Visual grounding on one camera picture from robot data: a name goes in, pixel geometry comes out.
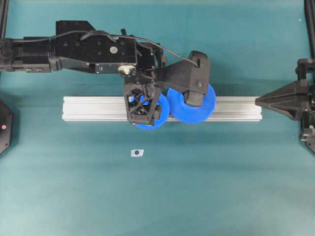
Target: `blue gear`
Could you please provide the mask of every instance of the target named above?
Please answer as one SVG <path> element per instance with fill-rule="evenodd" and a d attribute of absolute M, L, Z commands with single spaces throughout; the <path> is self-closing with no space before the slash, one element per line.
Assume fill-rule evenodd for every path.
<path fill-rule="evenodd" d="M 135 100 L 134 96 L 130 96 L 128 99 L 129 99 L 129 102 L 134 102 Z M 144 96 L 141 96 L 139 102 L 142 102 L 143 100 L 144 100 Z M 144 106 L 147 106 L 148 104 L 149 104 L 148 101 L 143 103 Z"/>
<path fill-rule="evenodd" d="M 136 126 L 138 128 L 144 130 L 153 130 L 160 128 L 166 122 L 169 117 L 169 104 L 166 97 L 161 94 L 157 100 L 157 104 L 160 105 L 162 108 L 160 119 L 155 119 L 154 125 L 137 124 Z"/>
<path fill-rule="evenodd" d="M 216 92 L 211 85 L 208 93 L 203 96 L 201 107 L 187 105 L 184 96 L 171 88 L 167 92 L 167 100 L 171 115 L 185 124 L 198 124 L 205 121 L 213 113 L 217 103 Z"/>

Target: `teal mat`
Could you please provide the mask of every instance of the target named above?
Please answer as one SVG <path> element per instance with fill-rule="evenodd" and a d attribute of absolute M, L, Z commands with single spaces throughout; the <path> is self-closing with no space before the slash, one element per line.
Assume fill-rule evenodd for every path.
<path fill-rule="evenodd" d="M 14 0 L 7 37 L 54 35 L 57 20 L 203 51 L 220 96 L 275 90 L 310 56 L 302 0 Z M 297 122 L 266 110 L 257 123 L 153 132 L 62 120 L 63 96 L 121 95 L 122 83 L 70 70 L 1 74 L 15 125 L 0 157 L 0 236 L 314 235 L 315 155 Z"/>

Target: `aluminum rail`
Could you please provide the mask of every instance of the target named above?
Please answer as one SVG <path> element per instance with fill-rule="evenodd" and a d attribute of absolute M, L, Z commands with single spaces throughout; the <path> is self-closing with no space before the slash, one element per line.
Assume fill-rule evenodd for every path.
<path fill-rule="evenodd" d="M 257 97 L 217 97 L 216 109 L 206 121 L 260 121 L 261 107 L 255 105 Z M 64 97 L 65 121 L 127 121 L 122 96 Z M 168 121 L 177 121 L 169 117 Z"/>

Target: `black cable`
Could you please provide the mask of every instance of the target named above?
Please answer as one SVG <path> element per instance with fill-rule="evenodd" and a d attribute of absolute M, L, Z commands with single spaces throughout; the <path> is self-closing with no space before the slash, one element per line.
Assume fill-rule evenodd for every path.
<path fill-rule="evenodd" d="M 42 41 L 47 41 L 47 40 L 51 40 L 51 39 L 56 39 L 56 38 L 59 38 L 59 37 L 62 37 L 62 36 L 65 36 L 65 35 L 68 35 L 68 34 L 71 34 L 71 33 L 86 33 L 86 34 L 89 34 L 90 31 L 86 31 L 86 30 L 72 30 L 72 31 L 68 31 L 68 32 L 65 32 L 65 33 L 61 33 L 61 34 L 57 34 L 55 36 L 51 36 L 51 37 L 45 37 L 45 38 L 38 38 L 38 39 L 13 39 L 12 42 L 13 43 L 33 43 L 33 42 L 42 42 Z M 83 38 L 84 40 L 87 39 L 89 36 L 93 36 L 93 35 L 97 35 L 97 34 L 91 34 L 91 35 L 88 35 L 87 37 L 84 37 L 84 35 L 81 37 Z M 111 34 L 110 36 L 112 37 L 118 37 L 118 38 L 129 38 L 129 39 L 135 39 L 135 40 L 142 40 L 142 41 L 146 41 L 146 42 L 149 42 L 151 43 L 152 45 L 158 47 L 158 48 L 161 48 L 167 52 L 169 52 L 170 54 L 178 57 L 178 58 L 181 58 L 183 60 L 186 60 L 192 64 L 194 64 L 196 67 L 199 67 L 198 64 L 196 62 L 194 62 L 193 60 L 190 60 L 184 56 L 181 56 L 181 55 L 178 55 L 177 53 L 173 52 L 172 50 L 168 49 L 168 48 L 165 48 L 155 42 L 153 42 L 152 40 L 149 40 L 149 39 L 146 39 L 146 38 L 141 38 L 141 37 L 135 37 L 135 36 L 127 36 L 127 35 L 117 35 L 117 34 Z"/>
<path fill-rule="evenodd" d="M 315 20 L 314 20 L 314 0 L 304 1 L 305 19 L 309 33 L 310 50 L 312 58 L 315 57 Z"/>
<path fill-rule="evenodd" d="M 72 31 L 68 31 L 65 33 L 61 33 L 61 34 L 57 34 L 55 36 L 51 36 L 51 37 L 45 37 L 45 38 L 37 38 L 37 39 L 13 39 L 12 42 L 13 43 L 34 43 L 34 42 L 42 42 L 42 41 L 47 41 L 47 40 L 51 40 L 51 39 L 55 39 L 55 38 L 59 38 L 71 33 L 88 33 L 87 30 L 72 30 Z"/>

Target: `screw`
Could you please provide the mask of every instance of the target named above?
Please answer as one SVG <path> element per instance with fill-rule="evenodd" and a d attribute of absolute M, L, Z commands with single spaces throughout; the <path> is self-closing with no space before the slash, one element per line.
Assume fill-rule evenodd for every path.
<path fill-rule="evenodd" d="M 302 135 L 299 135 L 299 140 L 304 142 L 306 141 L 306 139 Z"/>
<path fill-rule="evenodd" d="M 115 54 L 118 52 L 118 49 L 114 46 L 110 47 L 109 51 L 112 53 L 112 54 Z"/>
<path fill-rule="evenodd" d="M 126 75 L 130 74 L 130 69 L 128 67 L 124 68 L 124 73 Z"/>

